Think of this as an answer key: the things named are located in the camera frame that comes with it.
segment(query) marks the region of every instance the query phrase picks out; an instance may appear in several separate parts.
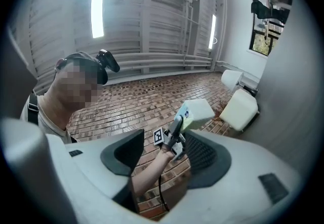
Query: fluorescent light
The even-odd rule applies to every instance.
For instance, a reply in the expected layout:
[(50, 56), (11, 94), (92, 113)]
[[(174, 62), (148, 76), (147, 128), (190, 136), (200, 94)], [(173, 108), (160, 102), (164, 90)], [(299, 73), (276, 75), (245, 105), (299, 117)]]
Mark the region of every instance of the fluorescent light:
[(211, 49), (213, 47), (214, 34), (215, 34), (215, 26), (216, 26), (216, 16), (213, 15), (211, 38), (209, 40), (209, 46), (208, 46), (209, 49)]
[(91, 0), (91, 29), (92, 38), (102, 37), (102, 0)]

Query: white wall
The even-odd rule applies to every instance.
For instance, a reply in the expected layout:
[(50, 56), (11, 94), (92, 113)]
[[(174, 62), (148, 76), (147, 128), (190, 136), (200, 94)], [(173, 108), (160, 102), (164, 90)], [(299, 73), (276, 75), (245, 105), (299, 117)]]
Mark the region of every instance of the white wall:
[(253, 14), (253, 0), (227, 0), (227, 22), (220, 60), (245, 72), (245, 76), (259, 82), (267, 57), (249, 52)]

